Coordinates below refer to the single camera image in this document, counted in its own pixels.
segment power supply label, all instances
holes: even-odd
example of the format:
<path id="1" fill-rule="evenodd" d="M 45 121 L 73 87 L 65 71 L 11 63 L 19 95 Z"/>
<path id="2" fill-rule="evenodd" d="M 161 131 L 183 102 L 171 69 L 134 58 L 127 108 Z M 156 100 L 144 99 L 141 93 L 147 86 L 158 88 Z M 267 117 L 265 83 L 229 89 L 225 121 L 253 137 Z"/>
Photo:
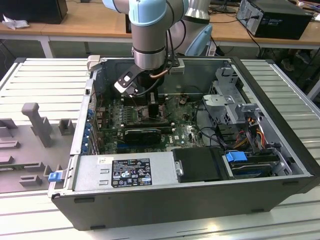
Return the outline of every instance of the power supply label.
<path id="1" fill-rule="evenodd" d="M 114 188 L 152 185 L 150 159 L 112 161 L 111 185 Z"/>

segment yellow wire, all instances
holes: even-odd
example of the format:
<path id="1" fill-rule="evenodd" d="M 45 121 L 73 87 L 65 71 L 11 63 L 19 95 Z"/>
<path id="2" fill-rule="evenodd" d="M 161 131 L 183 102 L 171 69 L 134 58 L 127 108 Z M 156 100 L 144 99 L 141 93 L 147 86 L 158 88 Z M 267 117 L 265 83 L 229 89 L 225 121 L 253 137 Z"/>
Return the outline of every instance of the yellow wire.
<path id="1" fill-rule="evenodd" d="M 263 134 L 260 132 L 260 131 L 256 131 L 256 133 L 257 134 L 259 134 L 259 136 L 260 136 L 260 139 L 261 139 L 261 147 L 265 147 L 264 145 L 263 145 L 263 143 L 262 143 L 262 140 L 263 140 Z"/>
<path id="2" fill-rule="evenodd" d="M 239 147 L 241 147 L 243 144 L 245 144 L 248 141 L 248 138 L 246 138 L 245 140 L 243 140 L 242 142 L 239 142 L 236 146 L 234 146 L 234 149 L 237 149 Z"/>

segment wooden desk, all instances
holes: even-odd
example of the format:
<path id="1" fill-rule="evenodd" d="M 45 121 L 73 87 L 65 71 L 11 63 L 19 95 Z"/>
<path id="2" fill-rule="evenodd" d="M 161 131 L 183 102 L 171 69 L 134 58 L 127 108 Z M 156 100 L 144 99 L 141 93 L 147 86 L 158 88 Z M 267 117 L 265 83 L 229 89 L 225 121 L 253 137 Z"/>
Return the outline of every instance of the wooden desk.
<path id="1" fill-rule="evenodd" d="M 52 58 L 50 41 L 131 43 L 126 33 L 125 16 L 102 3 L 68 2 L 68 13 L 61 24 L 30 23 L 29 28 L 11 30 L 0 24 L 0 39 L 40 41 L 44 54 Z M 226 14 L 211 16 L 211 22 L 229 22 Z M 257 47 L 239 22 L 214 23 L 212 37 L 217 45 Z M 320 47 L 320 23 L 311 22 L 300 40 L 256 38 L 262 48 L 317 49 Z"/>
<path id="2" fill-rule="evenodd" d="M 126 33 L 124 14 L 99 3 L 68 2 L 68 13 L 61 24 L 47 24 L 42 35 L 131 38 Z"/>
<path id="3" fill-rule="evenodd" d="M 211 22 L 230 22 L 236 20 L 226 14 L 215 14 L 211 16 Z M 225 46 L 241 46 L 243 43 L 255 45 L 249 37 L 245 27 L 238 21 L 231 23 L 213 23 L 212 37 L 217 44 Z M 310 22 L 299 40 L 276 39 L 276 38 L 254 38 L 257 43 L 265 48 L 301 48 L 317 49 L 320 47 L 320 23 Z"/>

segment copper pipe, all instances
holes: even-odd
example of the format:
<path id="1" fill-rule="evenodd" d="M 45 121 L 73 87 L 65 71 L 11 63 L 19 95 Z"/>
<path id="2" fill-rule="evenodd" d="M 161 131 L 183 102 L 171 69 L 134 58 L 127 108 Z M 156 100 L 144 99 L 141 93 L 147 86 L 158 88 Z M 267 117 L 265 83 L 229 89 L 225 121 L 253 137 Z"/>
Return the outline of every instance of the copper pipe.
<path id="1" fill-rule="evenodd" d="M 157 75 L 150 74 L 149 76 L 151 79 L 159 79 L 159 78 L 162 78 L 164 75 L 166 75 L 168 72 L 169 72 L 168 69 L 166 69 Z"/>

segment motherboard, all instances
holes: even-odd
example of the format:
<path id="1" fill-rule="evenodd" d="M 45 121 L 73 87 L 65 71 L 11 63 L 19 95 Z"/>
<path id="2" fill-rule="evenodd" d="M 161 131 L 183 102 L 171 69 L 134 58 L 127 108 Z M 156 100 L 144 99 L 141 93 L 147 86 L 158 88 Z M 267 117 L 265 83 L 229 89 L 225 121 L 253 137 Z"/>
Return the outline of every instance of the motherboard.
<path id="1" fill-rule="evenodd" d="M 100 154 L 168 152 L 204 147 L 196 127 L 199 101 L 186 95 L 159 99 L 158 115 L 149 117 L 144 99 L 114 99 L 97 109 Z"/>

